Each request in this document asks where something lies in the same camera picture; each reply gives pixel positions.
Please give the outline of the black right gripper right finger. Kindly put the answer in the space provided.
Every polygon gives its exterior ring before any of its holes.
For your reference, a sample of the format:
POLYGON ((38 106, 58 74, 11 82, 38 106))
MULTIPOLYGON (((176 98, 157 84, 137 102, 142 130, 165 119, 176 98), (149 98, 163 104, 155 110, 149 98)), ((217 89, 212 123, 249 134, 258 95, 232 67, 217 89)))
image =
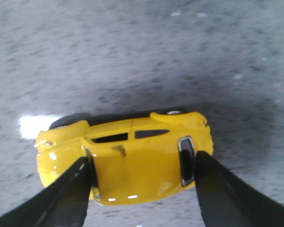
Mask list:
POLYGON ((195 185, 207 227, 284 227, 284 205, 255 190, 204 151, 195 185))

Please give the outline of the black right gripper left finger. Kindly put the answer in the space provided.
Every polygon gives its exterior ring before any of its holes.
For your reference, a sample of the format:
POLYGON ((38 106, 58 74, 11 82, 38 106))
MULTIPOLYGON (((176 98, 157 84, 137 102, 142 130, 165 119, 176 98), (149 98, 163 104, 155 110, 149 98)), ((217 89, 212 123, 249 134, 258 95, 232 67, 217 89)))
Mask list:
POLYGON ((91 188, 89 164, 81 157, 50 186, 0 216, 0 227, 81 227, 91 188))

